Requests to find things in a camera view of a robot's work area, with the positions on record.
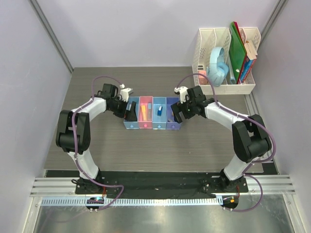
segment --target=dark gray tabletop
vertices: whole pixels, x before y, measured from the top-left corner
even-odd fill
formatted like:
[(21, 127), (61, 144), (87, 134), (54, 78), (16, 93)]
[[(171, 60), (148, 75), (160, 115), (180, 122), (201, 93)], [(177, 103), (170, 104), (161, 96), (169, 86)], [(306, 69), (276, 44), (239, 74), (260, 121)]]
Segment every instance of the dark gray tabletop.
[[(134, 89), (132, 96), (174, 95), (174, 87), (190, 67), (95, 67), (75, 68), (63, 109), (73, 109), (91, 96), (91, 81), (99, 75), (111, 75)], [(95, 90), (109, 79), (98, 80)], [(183, 83), (192, 87), (193, 79)], [(235, 111), (247, 114), (243, 95), (219, 96), (219, 101)], [(128, 171), (205, 171), (224, 168), (234, 156), (231, 132), (212, 120), (195, 116), (182, 123), (180, 130), (127, 130), (123, 120), (105, 112), (91, 122), (90, 151), (101, 170)], [(76, 169), (72, 159), (55, 141), (45, 169)], [(250, 171), (262, 172), (262, 166)]]

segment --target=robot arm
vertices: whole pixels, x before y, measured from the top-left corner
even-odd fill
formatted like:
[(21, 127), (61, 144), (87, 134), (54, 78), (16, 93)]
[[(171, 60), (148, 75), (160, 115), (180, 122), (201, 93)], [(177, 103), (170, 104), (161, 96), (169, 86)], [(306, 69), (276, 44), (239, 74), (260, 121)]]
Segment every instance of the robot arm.
[(248, 116), (232, 110), (235, 115), (228, 113), (220, 107), (223, 106), (221, 103), (217, 104), (214, 99), (207, 100), (200, 86), (190, 89), (176, 88), (175, 93), (180, 95), (180, 102), (171, 106), (176, 122), (182, 122), (179, 114), (182, 112), (185, 119), (200, 115), (215, 120), (232, 131), (235, 155), (221, 171), (221, 180), (224, 191), (235, 188), (249, 164), (272, 147), (270, 138), (264, 130), (239, 116), (251, 118), (264, 126), (262, 118), (259, 115)]
[[(135, 106), (136, 103), (132, 103), (130, 110), (126, 110), (128, 104), (129, 95), (133, 89), (124, 88), (121, 86), (120, 94), (118, 88), (111, 84), (104, 84), (102, 91), (99, 91), (95, 95), (94, 99), (90, 99), (91, 102), (88, 106), (81, 108), (75, 116), (75, 126), (72, 126), (71, 120), (73, 113), (78, 109), (72, 109), (70, 111), (63, 110), (59, 115), (57, 132), (56, 132), (56, 145), (61, 147), (74, 162), (79, 163), (81, 169), (92, 179), (97, 182), (101, 182), (102, 176), (99, 168), (95, 165), (92, 155), (89, 151), (90, 145), (90, 121), (93, 120), (100, 113), (106, 110), (112, 111), (114, 115), (120, 118), (137, 120)], [(72, 127), (76, 127), (77, 139), (78, 139), (78, 154), (75, 156), (74, 139)], [(80, 171), (80, 183), (87, 183), (88, 177), (86, 177)]]

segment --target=blue object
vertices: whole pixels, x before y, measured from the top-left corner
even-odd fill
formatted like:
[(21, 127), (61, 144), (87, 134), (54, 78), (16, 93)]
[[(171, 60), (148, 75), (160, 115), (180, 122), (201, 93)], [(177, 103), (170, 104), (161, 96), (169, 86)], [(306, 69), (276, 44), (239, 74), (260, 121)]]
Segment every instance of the blue object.
[(157, 110), (157, 115), (160, 117), (162, 115), (162, 109), (163, 107), (160, 106), (159, 109)]
[(251, 65), (253, 63), (253, 60), (249, 60), (248, 58), (246, 59), (246, 62), (244, 64), (244, 70), (243, 73), (240, 76), (240, 81), (243, 82), (244, 79), (246, 78), (246, 74), (249, 71), (249, 69), (251, 68)]
[(166, 129), (166, 97), (153, 97), (153, 110), (152, 110), (152, 128), (154, 130)]
[(226, 78), (229, 67), (224, 60), (225, 50), (222, 47), (213, 48), (209, 58), (208, 76), (214, 86), (220, 86)]

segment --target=gray wall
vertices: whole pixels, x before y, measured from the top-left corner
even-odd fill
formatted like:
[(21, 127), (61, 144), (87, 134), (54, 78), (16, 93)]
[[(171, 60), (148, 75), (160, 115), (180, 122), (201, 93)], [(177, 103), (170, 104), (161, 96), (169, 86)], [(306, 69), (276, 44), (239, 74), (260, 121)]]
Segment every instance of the gray wall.
[(277, 167), (290, 174), (311, 219), (311, 1), (289, 1), (258, 52), (255, 97), (277, 142)]
[(204, 27), (261, 30), (277, 0), (38, 0), (74, 67), (191, 66)]
[(0, 1), (0, 229), (21, 232), (69, 72), (26, 0)]

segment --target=black motor joint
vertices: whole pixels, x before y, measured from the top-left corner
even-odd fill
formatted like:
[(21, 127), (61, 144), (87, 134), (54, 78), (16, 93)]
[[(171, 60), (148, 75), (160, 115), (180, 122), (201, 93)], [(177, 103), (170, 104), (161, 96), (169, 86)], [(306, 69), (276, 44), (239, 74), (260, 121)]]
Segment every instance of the black motor joint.
[(220, 172), (220, 188), (224, 192), (235, 192), (236, 187), (238, 186), (239, 182), (241, 181), (242, 177), (231, 181), (228, 179), (228, 177), (225, 175), (224, 170), (221, 170)]
[(185, 102), (181, 103), (179, 101), (171, 105), (171, 109), (174, 113), (174, 120), (178, 123), (182, 122), (179, 115), (180, 112), (183, 113), (185, 119), (190, 119), (195, 115), (207, 118), (205, 115), (205, 107), (213, 102), (215, 102), (215, 100), (212, 98), (206, 99), (200, 86), (189, 88), (187, 89)]
[(121, 95), (118, 95), (119, 89), (112, 84), (106, 84), (104, 83), (103, 89), (101, 91), (98, 91), (96, 97), (103, 98), (106, 100), (107, 104), (107, 110), (113, 112), (113, 115), (119, 117), (119, 118), (130, 118), (131, 121), (135, 121), (135, 106), (134, 104), (134, 110), (131, 108), (130, 110), (126, 110), (128, 102), (123, 101)]

